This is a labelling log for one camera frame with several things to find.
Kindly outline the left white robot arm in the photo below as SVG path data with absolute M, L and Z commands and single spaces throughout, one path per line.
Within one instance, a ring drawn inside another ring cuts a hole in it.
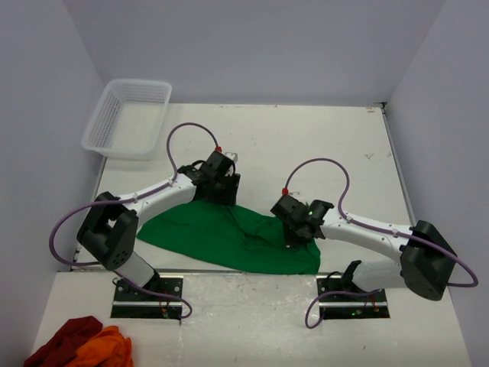
M 138 231 L 154 217 L 196 200 L 234 206 L 241 179 L 237 161 L 236 153 L 213 151 L 146 190 L 120 197 L 104 192 L 76 239 L 105 269 L 125 278 L 135 295 L 151 300 L 159 290 L 159 274 L 134 250 Z

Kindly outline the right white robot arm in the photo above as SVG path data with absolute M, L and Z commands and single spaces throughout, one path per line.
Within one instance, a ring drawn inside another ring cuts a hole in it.
M 354 224 L 334 204 L 314 200 L 305 204 L 283 195 L 270 210 L 282 223 L 286 244 L 302 247 L 312 239 L 331 239 L 366 248 L 385 257 L 382 261 L 352 261 L 342 275 L 341 291 L 358 300 L 377 289 L 406 287 L 427 300 L 442 299 L 455 260 L 421 243 L 426 240 L 455 254 L 438 229 L 426 221 L 415 226 L 395 226 L 371 219 L 364 221 L 381 232 Z

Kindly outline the dark red t shirt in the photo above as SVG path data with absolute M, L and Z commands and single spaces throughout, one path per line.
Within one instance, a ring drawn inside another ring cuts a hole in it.
M 76 357 L 77 349 L 101 330 L 102 323 L 93 316 L 69 319 L 24 366 L 65 366 Z

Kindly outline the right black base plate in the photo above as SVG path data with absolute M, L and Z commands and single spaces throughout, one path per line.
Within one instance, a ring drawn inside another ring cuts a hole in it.
M 390 318 L 385 290 L 370 296 L 333 294 L 319 301 L 324 320 L 360 320 Z

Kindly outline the white plastic basket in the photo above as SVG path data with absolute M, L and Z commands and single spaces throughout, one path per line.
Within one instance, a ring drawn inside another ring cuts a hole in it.
M 149 161 L 155 154 L 172 86 L 158 80 L 110 81 L 81 145 L 106 158 Z

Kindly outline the orange t shirt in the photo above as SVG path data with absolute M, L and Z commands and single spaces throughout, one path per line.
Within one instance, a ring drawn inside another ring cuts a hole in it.
M 80 346 L 67 366 L 134 366 L 132 341 L 117 326 L 107 326 Z

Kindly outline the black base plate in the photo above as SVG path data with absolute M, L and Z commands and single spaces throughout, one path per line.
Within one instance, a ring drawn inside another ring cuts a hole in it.
M 324 320 L 360 320 L 390 318 L 385 290 L 370 296 L 333 294 L 319 301 Z
M 183 304 L 180 300 L 146 294 L 122 279 L 114 278 L 115 293 L 110 317 L 112 319 L 181 320 Z M 183 279 L 171 276 L 156 280 L 151 291 L 182 297 Z

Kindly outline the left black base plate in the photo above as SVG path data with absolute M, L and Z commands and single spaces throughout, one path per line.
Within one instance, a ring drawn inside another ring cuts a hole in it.
M 180 300 L 146 294 L 122 279 L 114 278 L 115 293 L 110 317 L 112 319 L 181 320 L 183 304 Z M 183 279 L 171 276 L 156 280 L 151 291 L 182 297 Z

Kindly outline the green t shirt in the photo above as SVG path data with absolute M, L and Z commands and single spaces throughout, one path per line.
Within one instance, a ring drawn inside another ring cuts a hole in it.
M 142 242 L 199 261 L 248 273 L 317 274 L 321 252 L 312 240 L 288 248 L 282 222 L 242 206 L 201 200 L 185 203 L 146 222 Z

